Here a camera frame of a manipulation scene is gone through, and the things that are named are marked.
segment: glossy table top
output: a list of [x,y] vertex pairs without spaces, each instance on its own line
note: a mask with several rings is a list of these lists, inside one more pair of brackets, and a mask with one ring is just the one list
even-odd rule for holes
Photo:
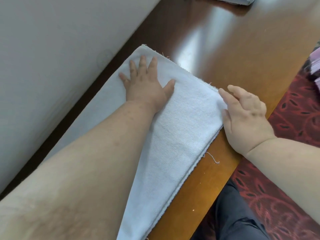
[[[161,0],[97,80],[8,186],[43,160],[86,104],[141,44],[217,88],[258,95],[271,114],[320,38],[320,0],[256,0],[250,7],[215,0]],[[183,184],[149,240],[189,240],[241,157],[222,130]]]

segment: red carpet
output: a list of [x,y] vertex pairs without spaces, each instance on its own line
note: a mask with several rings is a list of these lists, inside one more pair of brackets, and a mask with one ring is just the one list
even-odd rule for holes
[[[278,137],[320,147],[320,94],[303,69],[292,81],[269,121]],[[232,179],[265,225],[271,239],[320,239],[320,226],[248,160],[239,164]],[[211,218],[208,213],[199,226],[204,240],[215,239]]]

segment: black pants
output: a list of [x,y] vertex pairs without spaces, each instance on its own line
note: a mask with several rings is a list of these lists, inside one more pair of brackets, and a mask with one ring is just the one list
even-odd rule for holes
[[[229,179],[212,205],[211,214],[217,240],[269,240],[268,234]],[[191,240],[203,240],[198,229]]]

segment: gray wall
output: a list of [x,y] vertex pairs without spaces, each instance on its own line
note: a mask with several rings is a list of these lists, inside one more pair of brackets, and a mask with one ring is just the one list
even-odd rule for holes
[[0,1],[0,192],[158,1]]

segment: hand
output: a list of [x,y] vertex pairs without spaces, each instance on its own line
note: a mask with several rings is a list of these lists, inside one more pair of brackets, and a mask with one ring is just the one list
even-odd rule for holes
[[153,57],[147,69],[146,57],[141,56],[138,70],[136,64],[130,61],[130,80],[123,73],[119,73],[126,89],[126,100],[145,103],[154,113],[161,110],[170,99],[175,84],[172,79],[162,88],[158,81],[157,64],[157,58]]
[[228,90],[234,96],[219,89],[220,96],[228,106],[222,111],[226,137],[233,149],[246,157],[252,149],[276,136],[265,117],[266,105],[258,96],[232,85],[228,86]]

